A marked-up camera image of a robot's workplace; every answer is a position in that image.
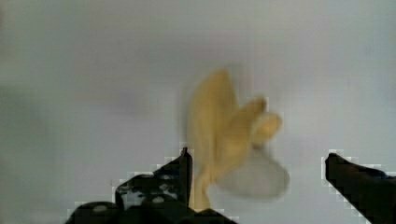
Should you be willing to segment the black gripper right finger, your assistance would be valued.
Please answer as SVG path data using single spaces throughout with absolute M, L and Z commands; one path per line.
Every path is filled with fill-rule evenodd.
M 394 176 L 330 153 L 325 178 L 371 224 L 395 224 Z

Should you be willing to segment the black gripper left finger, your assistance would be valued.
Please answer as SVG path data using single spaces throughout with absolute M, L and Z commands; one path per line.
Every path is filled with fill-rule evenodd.
M 115 201 L 84 203 L 64 224 L 237 224 L 212 210 L 189 208 L 192 157 L 180 155 L 148 175 L 136 175 L 115 190 Z

